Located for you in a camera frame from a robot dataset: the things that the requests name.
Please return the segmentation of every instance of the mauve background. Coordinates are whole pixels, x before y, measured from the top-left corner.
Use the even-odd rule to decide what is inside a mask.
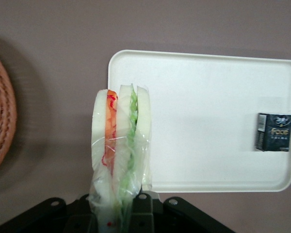
[[[123,49],[291,59],[291,0],[0,0],[0,59],[19,115],[0,166],[0,224],[88,193],[95,96]],[[291,186],[161,200],[174,195],[238,233],[291,233]]]

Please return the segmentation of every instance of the wicker basket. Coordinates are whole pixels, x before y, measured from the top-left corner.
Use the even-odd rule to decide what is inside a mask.
[[[8,152],[16,129],[16,101],[10,79],[0,62],[0,164]]]

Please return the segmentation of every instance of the bolt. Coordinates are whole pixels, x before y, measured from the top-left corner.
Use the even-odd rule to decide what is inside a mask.
[[[170,200],[169,200],[169,203],[170,203],[171,205],[177,205],[177,204],[178,204],[177,200],[175,200],[175,199],[170,199]]]
[[[140,194],[140,195],[139,195],[139,199],[141,199],[141,200],[146,199],[146,194]]]

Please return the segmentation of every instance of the plastic tray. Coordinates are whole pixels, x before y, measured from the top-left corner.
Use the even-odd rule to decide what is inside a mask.
[[[149,89],[156,192],[281,191],[289,152],[255,149],[259,112],[291,114],[291,60],[122,50],[108,88]]]

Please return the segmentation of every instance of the screw hole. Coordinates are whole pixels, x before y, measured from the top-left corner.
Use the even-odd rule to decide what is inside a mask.
[[[53,201],[51,204],[50,204],[51,206],[56,206],[56,205],[59,205],[59,201]]]

